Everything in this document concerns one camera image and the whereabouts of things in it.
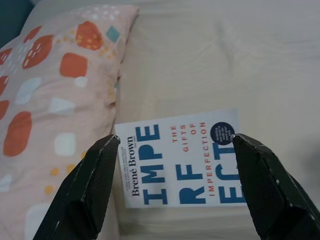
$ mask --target circular badge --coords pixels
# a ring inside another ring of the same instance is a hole
[[[235,134],[234,128],[226,122],[218,122],[211,128],[210,136],[212,140],[219,145],[228,145],[231,143],[231,135]]]

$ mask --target pillowcase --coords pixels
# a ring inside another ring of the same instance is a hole
[[[66,12],[0,49],[0,233],[34,237],[61,182],[115,118],[138,8]]]

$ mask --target white book cover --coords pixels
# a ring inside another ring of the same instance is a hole
[[[117,124],[127,208],[243,206],[236,109]]]

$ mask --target pillow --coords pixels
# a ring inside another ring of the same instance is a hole
[[[32,239],[63,179],[115,118],[138,8],[66,12],[0,49],[0,233]]]

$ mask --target bed sheet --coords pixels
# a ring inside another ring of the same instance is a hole
[[[241,132],[273,149],[319,207],[320,3],[116,2],[140,7],[122,66],[116,122],[237,108]],[[22,32],[85,5],[43,0]],[[258,239],[245,207],[126,209],[119,167],[116,175],[112,191],[123,239]]]

